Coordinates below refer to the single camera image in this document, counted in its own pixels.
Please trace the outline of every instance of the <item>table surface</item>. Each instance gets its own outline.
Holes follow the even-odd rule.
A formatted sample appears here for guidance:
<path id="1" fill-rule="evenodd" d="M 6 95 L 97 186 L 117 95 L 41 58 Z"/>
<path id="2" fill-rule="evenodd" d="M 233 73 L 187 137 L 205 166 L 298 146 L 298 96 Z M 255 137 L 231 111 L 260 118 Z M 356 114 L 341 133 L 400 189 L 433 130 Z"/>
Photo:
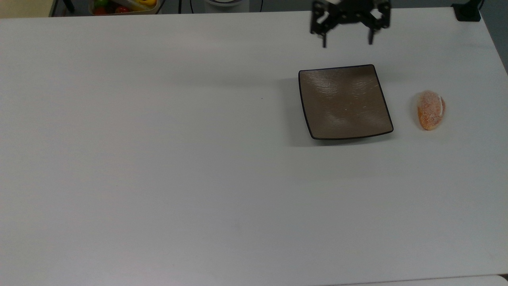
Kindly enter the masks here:
<path id="1" fill-rule="evenodd" d="M 55 0 L 0 0 L 0 18 L 48 17 Z"/>
<path id="2" fill-rule="evenodd" d="M 5 285 L 329 285 L 508 272 L 508 77 L 483 22 L 394 9 L 0 21 Z M 374 64 L 394 132 L 312 140 L 298 71 Z M 447 103 L 423 131 L 412 105 Z"/>

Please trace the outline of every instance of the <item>black device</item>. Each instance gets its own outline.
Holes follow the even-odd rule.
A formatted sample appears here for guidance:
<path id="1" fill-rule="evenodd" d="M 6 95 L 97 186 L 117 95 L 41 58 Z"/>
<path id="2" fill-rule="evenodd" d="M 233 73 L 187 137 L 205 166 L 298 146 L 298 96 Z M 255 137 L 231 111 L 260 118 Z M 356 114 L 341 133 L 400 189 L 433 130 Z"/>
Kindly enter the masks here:
<path id="1" fill-rule="evenodd" d="M 342 0 L 336 4 L 314 1 L 310 33 L 322 37 L 323 48 L 326 48 L 326 34 L 329 30 L 340 24 L 361 22 L 369 28 L 369 44 L 372 44 L 374 34 L 390 26 L 391 8 L 390 0 Z M 380 18 L 371 13 L 374 9 L 381 13 Z"/>

